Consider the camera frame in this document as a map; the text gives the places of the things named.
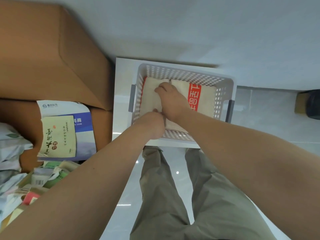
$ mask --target basket handle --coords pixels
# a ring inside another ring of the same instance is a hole
[[[134,111],[134,97],[136,95],[136,84],[131,84],[131,91],[130,91],[130,100],[129,100],[129,112]]]
[[[231,123],[234,105],[235,105],[235,101],[234,100],[229,100],[228,109],[226,111],[226,122],[227,123]]]

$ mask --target barcode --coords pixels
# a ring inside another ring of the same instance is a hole
[[[36,184],[36,185],[43,185],[43,180],[38,180],[38,179],[36,179],[36,180],[35,180],[35,184]]]

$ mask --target person's left arm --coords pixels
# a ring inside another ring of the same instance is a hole
[[[58,182],[0,234],[9,239],[99,239],[143,147],[165,131],[160,113],[139,118]]]

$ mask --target hand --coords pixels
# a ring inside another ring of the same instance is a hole
[[[150,133],[151,140],[156,140],[162,137],[165,132],[165,121],[163,115],[158,113],[157,109],[153,111],[138,118],[134,122],[134,126],[141,126],[147,133]]]
[[[188,100],[168,82],[161,83],[154,91],[160,96],[163,115],[174,123],[185,110],[191,109]]]

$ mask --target floor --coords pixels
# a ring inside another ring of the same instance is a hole
[[[320,121],[294,114],[295,98],[295,91],[238,87],[232,123],[276,135],[320,155]],[[170,165],[178,193],[188,211],[190,222],[193,222],[192,185],[184,161],[185,149],[163,147],[162,150]],[[129,239],[142,203],[139,186],[142,165],[143,159],[140,156],[101,240]],[[289,239],[264,215],[263,217],[278,240]]]

